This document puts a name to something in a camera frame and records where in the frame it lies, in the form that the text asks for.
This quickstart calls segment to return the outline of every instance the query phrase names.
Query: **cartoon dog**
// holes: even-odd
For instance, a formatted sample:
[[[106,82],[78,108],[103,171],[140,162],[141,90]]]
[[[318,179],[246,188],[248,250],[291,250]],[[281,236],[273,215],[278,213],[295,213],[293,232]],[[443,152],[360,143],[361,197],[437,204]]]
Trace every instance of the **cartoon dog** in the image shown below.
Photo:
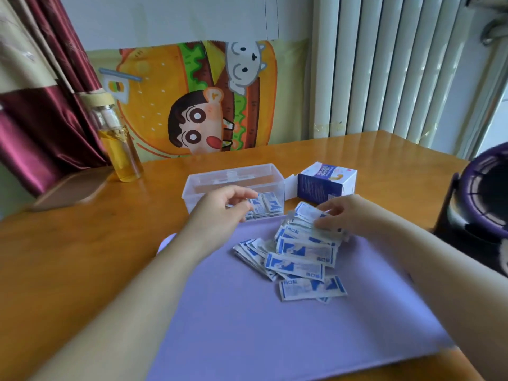
[[[266,68],[261,62],[263,44],[226,43],[226,70],[229,76],[228,87],[233,92],[245,96],[245,88],[256,80],[259,72]]]

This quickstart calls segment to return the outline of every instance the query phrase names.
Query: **purple and white box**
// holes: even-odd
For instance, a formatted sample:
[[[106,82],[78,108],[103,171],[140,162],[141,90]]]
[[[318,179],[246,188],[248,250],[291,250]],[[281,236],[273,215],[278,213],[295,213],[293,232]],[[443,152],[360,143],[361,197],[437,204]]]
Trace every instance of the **purple and white box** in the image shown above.
[[[355,192],[356,170],[316,162],[298,174],[298,198],[323,203]]]

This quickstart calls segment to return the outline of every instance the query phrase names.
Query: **pile of packets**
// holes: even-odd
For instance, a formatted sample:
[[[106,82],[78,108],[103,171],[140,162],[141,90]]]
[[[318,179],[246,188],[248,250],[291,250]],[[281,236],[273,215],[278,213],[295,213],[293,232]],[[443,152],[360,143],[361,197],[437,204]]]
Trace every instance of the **pile of packets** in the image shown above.
[[[262,192],[256,199],[249,199],[254,210],[245,215],[245,220],[261,219],[283,214],[283,207],[279,204],[275,192]]]
[[[326,268],[335,267],[338,248],[347,234],[340,229],[315,229],[314,221],[323,216],[329,215],[300,202],[273,240],[240,242],[233,247],[234,255],[271,281],[282,278],[279,289],[283,301],[316,299],[329,303],[332,297],[345,296],[339,277],[326,275]]]

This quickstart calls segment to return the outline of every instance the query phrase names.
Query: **radiator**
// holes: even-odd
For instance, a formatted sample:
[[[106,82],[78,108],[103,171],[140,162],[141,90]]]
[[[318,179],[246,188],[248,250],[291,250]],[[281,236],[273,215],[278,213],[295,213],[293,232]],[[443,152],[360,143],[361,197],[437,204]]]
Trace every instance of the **radiator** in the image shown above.
[[[473,13],[462,0],[314,0],[310,133],[383,129],[429,147]]]

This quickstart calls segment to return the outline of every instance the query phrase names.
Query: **yellow liquid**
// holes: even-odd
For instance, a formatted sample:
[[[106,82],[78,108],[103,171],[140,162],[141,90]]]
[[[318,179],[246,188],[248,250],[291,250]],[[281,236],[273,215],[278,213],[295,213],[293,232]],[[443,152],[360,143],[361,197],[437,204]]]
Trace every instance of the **yellow liquid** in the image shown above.
[[[132,182],[141,178],[143,166],[134,148],[127,127],[101,129],[98,136],[104,144],[118,178],[122,182]]]

